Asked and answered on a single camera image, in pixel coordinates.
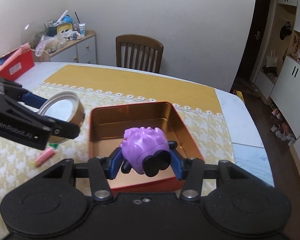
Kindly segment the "round tin with lid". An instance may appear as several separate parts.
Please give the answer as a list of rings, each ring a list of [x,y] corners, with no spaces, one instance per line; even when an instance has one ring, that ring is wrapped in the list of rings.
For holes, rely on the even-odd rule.
[[[77,138],[85,119],[84,107],[74,92],[60,92],[52,96],[43,103],[38,114],[56,123],[48,140],[51,144]]]

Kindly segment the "purple spiky toy figure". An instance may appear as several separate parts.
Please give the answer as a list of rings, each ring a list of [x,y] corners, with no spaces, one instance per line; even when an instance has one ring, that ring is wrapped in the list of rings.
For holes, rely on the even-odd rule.
[[[158,127],[126,129],[120,144],[123,156],[121,172],[128,174],[134,170],[138,174],[154,177],[170,166],[170,150],[177,146],[177,142],[168,141]]]

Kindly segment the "pink tube candy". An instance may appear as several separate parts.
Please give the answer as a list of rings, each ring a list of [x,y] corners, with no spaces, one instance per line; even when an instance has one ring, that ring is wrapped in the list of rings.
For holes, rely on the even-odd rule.
[[[41,166],[48,159],[50,159],[55,154],[55,150],[52,147],[45,149],[34,161],[34,165]]]

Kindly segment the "red cardboard box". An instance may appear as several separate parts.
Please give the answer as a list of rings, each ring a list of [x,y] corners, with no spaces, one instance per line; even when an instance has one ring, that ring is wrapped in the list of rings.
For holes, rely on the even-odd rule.
[[[34,66],[32,50],[29,50],[14,59],[7,60],[0,67],[0,77],[14,81]]]

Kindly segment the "red square metal tin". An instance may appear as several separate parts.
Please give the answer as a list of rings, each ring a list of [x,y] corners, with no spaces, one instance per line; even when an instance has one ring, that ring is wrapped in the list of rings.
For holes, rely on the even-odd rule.
[[[168,102],[135,103],[130,105],[97,107],[90,112],[89,156],[108,157],[115,150],[123,150],[132,169],[119,172],[109,180],[114,192],[168,192],[183,186],[173,170],[151,166],[157,174],[148,177],[143,162],[150,157],[152,165],[161,160],[154,157],[158,150],[167,150],[168,142],[176,141],[177,151],[184,157],[202,158],[202,155],[180,115]]]

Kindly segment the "yellow houndstooth table mat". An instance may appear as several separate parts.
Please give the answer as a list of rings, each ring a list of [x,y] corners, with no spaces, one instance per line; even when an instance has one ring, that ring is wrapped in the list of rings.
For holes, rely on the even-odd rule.
[[[76,139],[62,143],[56,155],[41,167],[35,167],[33,164],[34,158],[40,154],[38,150],[0,137],[0,203],[8,192],[62,159],[71,158],[77,162],[84,162],[93,155],[109,155],[123,139],[124,129],[119,128],[119,124],[128,121],[128,126],[133,126],[132,119],[136,117],[136,113],[129,112],[129,107],[140,106],[140,112],[145,113],[158,104],[157,98],[123,95],[113,89],[104,92],[94,87],[78,85],[80,82],[89,81],[98,84],[107,76],[114,78],[115,82],[123,80],[131,85],[137,81],[153,82],[159,86],[162,93],[167,92],[169,86],[179,86],[182,91],[188,91],[191,98],[203,92],[208,97],[206,104],[198,108],[191,105],[161,105],[160,117],[143,121],[142,126],[159,127],[165,132],[168,140],[175,140],[178,143],[179,153],[185,157],[202,158],[210,164],[216,164],[222,159],[229,161],[234,159],[226,121],[212,89],[138,73],[66,66],[41,83],[34,91],[45,97],[51,97],[59,92],[76,93],[86,113],[81,132]],[[7,233],[0,214],[0,239]]]

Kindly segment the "pink plastic bag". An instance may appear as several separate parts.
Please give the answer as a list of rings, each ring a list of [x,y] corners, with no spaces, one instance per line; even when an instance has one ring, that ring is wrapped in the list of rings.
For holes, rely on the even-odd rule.
[[[0,57],[0,67],[9,59],[14,59],[15,57],[18,57],[20,55],[22,55],[23,53],[27,52],[31,50],[30,44],[26,43],[21,45],[19,48],[10,51],[9,53],[3,55],[2,57]]]

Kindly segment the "white drawer sideboard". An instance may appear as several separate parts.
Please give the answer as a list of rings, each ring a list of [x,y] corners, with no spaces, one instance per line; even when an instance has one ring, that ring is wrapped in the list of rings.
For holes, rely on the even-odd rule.
[[[68,41],[54,53],[44,52],[36,61],[97,64],[96,33],[87,30],[84,38]]]

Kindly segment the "yellow blue cartoon holder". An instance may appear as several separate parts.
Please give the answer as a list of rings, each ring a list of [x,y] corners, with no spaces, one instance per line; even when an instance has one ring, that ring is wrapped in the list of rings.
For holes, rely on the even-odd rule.
[[[55,36],[62,32],[72,30],[72,18],[66,15],[59,23],[57,23],[57,21],[46,22],[45,29],[47,36]]]

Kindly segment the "wooden slatted chair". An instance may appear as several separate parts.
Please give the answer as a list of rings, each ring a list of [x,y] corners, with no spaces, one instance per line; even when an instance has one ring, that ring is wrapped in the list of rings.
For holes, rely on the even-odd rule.
[[[159,74],[164,45],[151,37],[125,34],[116,37],[116,66]]]

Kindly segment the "white tote bag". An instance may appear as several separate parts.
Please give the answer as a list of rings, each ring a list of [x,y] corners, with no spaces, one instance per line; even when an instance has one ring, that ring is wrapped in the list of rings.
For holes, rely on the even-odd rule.
[[[270,55],[266,56],[266,67],[274,67],[278,66],[278,57],[275,55],[275,50],[271,50]]]

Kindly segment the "white wall cabinet unit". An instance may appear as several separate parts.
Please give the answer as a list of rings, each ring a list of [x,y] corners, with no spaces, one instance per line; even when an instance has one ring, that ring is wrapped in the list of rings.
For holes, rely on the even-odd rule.
[[[256,84],[265,103],[273,103],[273,115],[286,121],[289,131],[278,134],[295,143],[300,139],[300,0],[274,0],[270,37]],[[278,66],[266,67],[266,56],[275,50]]]

